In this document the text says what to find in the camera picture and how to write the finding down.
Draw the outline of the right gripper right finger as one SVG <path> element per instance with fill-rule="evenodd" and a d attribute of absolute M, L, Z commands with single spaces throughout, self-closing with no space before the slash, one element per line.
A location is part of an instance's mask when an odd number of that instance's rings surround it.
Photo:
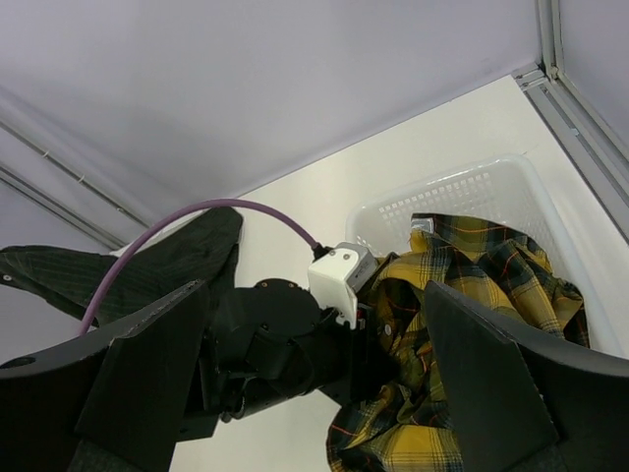
<path fill-rule="evenodd" d="M 627 470 L 627 360 L 438 282 L 425 310 L 465 470 Z"/>

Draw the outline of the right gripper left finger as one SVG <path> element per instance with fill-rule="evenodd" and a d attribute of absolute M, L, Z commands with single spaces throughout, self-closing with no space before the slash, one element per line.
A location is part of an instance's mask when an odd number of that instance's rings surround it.
<path fill-rule="evenodd" d="M 4 471 L 166 471 L 205 325 L 195 281 L 1 367 Z"/>

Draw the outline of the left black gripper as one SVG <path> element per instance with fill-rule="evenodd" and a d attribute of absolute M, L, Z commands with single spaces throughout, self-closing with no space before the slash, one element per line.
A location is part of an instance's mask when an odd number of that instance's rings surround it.
<path fill-rule="evenodd" d="M 398 367 L 380 344 L 381 326 L 375 309 L 358 305 L 358 324 L 336 320 L 338 311 L 320 312 L 314 331 L 300 342 L 312 373 L 306 392 L 321 391 L 340 406 L 374 398 L 398 374 Z"/>

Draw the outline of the yellow plaid flannel shirt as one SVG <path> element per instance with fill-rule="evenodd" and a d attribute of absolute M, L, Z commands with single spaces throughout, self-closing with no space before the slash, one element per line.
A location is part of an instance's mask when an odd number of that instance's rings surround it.
<path fill-rule="evenodd" d="M 555 337 L 589 346 L 584 299 L 553 272 L 530 236 L 495 222 L 430 213 L 410 251 L 380 259 L 359 295 L 375 310 L 379 343 L 398 373 L 328 429 L 333 471 L 461 471 L 463 459 L 425 318 L 425 289 L 443 283 Z"/>

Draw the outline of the white plastic basket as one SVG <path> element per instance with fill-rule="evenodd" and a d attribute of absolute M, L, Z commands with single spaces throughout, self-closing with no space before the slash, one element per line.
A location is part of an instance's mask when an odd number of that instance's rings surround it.
<path fill-rule="evenodd" d="M 574 245 L 542 179 L 521 155 L 503 155 L 459 166 L 375 195 L 350 211 L 345 238 L 376 256 L 409 249 L 412 215 L 468 215 L 516 229 L 538 243 L 553 273 L 574 283 L 585 298 L 592 346 L 617 357 L 628 356 L 614 332 L 590 265 Z"/>

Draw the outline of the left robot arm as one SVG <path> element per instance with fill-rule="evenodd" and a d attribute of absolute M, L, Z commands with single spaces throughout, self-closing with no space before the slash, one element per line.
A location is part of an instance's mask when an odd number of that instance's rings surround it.
<path fill-rule="evenodd" d="M 226 293 L 203 335 L 180 441 L 315 390 L 340 406 L 375 397 L 399 368 L 379 343 L 373 308 L 356 314 L 351 327 L 285 279 Z"/>

